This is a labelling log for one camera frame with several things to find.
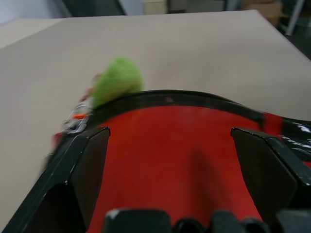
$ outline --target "red fabric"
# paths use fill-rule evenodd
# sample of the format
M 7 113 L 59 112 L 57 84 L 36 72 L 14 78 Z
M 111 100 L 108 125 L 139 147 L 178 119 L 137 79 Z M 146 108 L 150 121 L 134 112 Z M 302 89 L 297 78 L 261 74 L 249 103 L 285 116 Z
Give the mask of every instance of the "red fabric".
M 263 130 L 267 134 L 279 137 L 282 133 L 282 122 L 281 116 L 265 113 Z
M 104 177 L 89 233 L 99 233 L 114 208 L 159 208 L 172 224 L 193 217 L 204 225 L 216 209 L 238 219 L 259 214 L 244 184 L 232 127 L 258 125 L 228 112 L 161 106 L 121 114 L 111 129 Z

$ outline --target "beige tabletop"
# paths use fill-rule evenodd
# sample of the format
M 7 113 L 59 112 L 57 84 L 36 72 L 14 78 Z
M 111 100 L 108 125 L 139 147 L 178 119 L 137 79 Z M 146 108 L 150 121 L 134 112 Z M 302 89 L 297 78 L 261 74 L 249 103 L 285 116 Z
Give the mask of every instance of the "beige tabletop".
M 310 61 L 256 11 L 18 20 L 0 28 L 0 230 L 52 134 L 118 55 L 137 62 L 147 90 L 204 91 L 311 119 Z

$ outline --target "red strap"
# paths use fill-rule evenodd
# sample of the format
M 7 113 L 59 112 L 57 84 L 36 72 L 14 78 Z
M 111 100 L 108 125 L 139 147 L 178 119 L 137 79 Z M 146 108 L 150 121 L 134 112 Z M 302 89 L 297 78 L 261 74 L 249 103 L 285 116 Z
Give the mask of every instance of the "red strap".
M 282 122 L 283 118 L 281 116 L 265 113 L 263 131 L 267 134 L 279 137 L 282 133 Z

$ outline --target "cardboard box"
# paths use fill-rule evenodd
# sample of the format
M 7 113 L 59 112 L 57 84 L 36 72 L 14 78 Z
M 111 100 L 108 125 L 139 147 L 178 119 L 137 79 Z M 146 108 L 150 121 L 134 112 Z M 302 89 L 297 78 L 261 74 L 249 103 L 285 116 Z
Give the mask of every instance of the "cardboard box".
M 281 16 L 282 3 L 249 3 L 258 0 L 246 0 L 242 4 L 242 10 L 258 10 L 263 17 L 265 17 L 273 26 L 277 26 L 279 18 Z

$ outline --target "floor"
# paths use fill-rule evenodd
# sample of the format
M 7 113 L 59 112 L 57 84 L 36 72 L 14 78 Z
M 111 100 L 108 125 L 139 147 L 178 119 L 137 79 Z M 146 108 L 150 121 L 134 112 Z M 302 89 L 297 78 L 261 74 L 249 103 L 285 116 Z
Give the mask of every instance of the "floor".
M 222 0 L 189 0 L 186 12 L 215 12 L 222 11 Z M 311 60 L 311 28 L 297 27 L 292 36 L 287 36 L 305 56 Z

